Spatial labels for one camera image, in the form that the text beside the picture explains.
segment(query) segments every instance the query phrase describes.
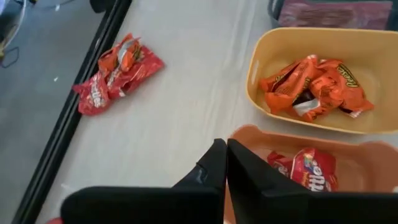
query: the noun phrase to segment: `table surface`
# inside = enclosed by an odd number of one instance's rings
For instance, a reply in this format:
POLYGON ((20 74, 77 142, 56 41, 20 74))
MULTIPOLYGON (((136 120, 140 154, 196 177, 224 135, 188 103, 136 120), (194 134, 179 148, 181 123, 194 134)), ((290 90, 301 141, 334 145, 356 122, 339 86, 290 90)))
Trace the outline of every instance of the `table surface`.
POLYGON ((93 185, 169 187, 211 146, 238 127, 348 142, 395 135, 352 135, 272 119, 246 99, 251 53, 271 28, 267 1, 134 0, 116 41, 128 32, 167 67, 107 112, 84 116, 37 223, 59 216, 62 200, 93 185))

